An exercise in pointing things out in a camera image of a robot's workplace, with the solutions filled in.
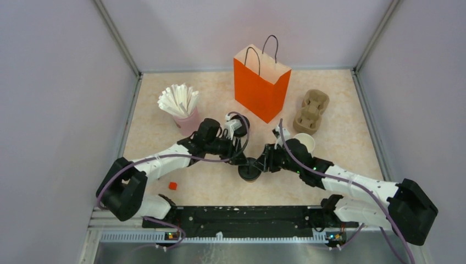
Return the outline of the orange paper bag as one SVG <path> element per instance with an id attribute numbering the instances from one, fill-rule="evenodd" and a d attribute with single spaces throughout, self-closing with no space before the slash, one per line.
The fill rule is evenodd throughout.
<path id="1" fill-rule="evenodd" d="M 265 123 L 271 122 L 284 106 L 292 69 L 277 59 L 279 41 L 273 56 L 265 53 L 265 46 L 251 44 L 240 50 L 233 58 L 235 100 Z"/>

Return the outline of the black lid stack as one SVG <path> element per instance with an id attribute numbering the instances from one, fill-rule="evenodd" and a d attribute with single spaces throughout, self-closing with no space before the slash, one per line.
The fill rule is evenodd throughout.
<path id="1" fill-rule="evenodd" d="M 250 122 L 244 115 L 234 115 L 231 120 L 235 120 L 236 123 L 233 129 L 233 136 L 242 138 L 248 134 L 248 130 L 250 129 Z"/>

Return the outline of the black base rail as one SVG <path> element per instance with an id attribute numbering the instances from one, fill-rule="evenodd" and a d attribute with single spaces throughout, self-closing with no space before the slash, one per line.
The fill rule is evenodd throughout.
<path id="1" fill-rule="evenodd" d="M 165 222 L 183 229 L 189 238 L 311 237 L 329 228 L 357 227 L 343 223 L 319 206 L 184 206 L 172 209 Z"/>

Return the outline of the black coffee cup lid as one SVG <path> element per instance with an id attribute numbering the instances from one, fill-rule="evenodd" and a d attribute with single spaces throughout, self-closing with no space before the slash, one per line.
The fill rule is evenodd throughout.
<path id="1" fill-rule="evenodd" d="M 251 161 L 249 160 L 251 157 L 248 157 L 248 164 L 245 166 L 238 166 L 238 174 L 239 176 L 245 176 L 245 177 L 255 177 L 255 176 L 260 176 L 261 171 L 258 169 L 254 168 L 251 165 Z"/>

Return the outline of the small red cube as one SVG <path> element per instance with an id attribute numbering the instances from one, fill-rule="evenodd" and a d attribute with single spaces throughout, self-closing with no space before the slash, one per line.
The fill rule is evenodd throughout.
<path id="1" fill-rule="evenodd" d="M 171 181 L 168 185 L 169 190 L 177 190 L 178 184 L 176 182 Z"/>

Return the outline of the brown paper cup stack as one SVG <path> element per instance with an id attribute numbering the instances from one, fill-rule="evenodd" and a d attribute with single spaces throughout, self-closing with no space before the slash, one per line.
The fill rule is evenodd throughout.
<path id="1" fill-rule="evenodd" d="M 316 143 L 311 135 L 306 133 L 298 133 L 293 138 L 297 139 L 302 145 L 304 145 L 308 153 L 312 153 L 314 151 Z"/>

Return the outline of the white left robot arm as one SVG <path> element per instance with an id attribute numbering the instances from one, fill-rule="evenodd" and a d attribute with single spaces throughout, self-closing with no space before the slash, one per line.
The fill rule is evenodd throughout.
<path id="1" fill-rule="evenodd" d="M 246 144 L 241 138 L 249 136 L 250 122 L 233 112 L 225 119 L 220 125 L 215 119 L 205 118 L 191 135 L 148 157 L 116 159 L 96 191 L 97 206 L 122 222 L 132 217 L 151 217 L 162 227 L 172 226 L 176 221 L 174 203 L 164 195 L 147 194 L 146 187 L 177 169 L 209 162 L 206 155 L 218 156 L 217 163 L 245 165 Z"/>

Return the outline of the cardboard cup carrier stack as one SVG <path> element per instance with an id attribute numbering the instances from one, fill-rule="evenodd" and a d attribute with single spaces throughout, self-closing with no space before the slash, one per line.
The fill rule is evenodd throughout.
<path id="1" fill-rule="evenodd" d="M 301 109 L 293 120 L 298 133 L 315 134 L 320 128 L 322 115 L 330 102 L 329 96 L 317 89 L 308 90 L 302 100 Z"/>

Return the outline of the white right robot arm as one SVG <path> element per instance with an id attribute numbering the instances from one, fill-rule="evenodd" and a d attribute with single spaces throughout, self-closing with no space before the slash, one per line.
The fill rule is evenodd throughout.
<path id="1" fill-rule="evenodd" d="M 327 207 L 322 219 L 330 227 L 359 222 L 398 229 L 406 242 L 422 246 L 439 212 L 417 182 L 396 183 L 352 173 L 312 156 L 297 139 L 287 140 L 285 146 L 267 144 L 253 165 L 261 172 L 295 172 L 305 184 L 332 191 L 321 203 Z"/>

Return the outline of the pink straw holder cup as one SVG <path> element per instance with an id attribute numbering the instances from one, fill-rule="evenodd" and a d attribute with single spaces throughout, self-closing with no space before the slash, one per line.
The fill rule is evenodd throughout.
<path id="1" fill-rule="evenodd" d="M 196 131 L 201 123 L 198 108 L 193 110 L 193 113 L 187 118 L 178 118 L 173 116 L 176 126 L 179 128 L 181 135 L 190 136 Z"/>

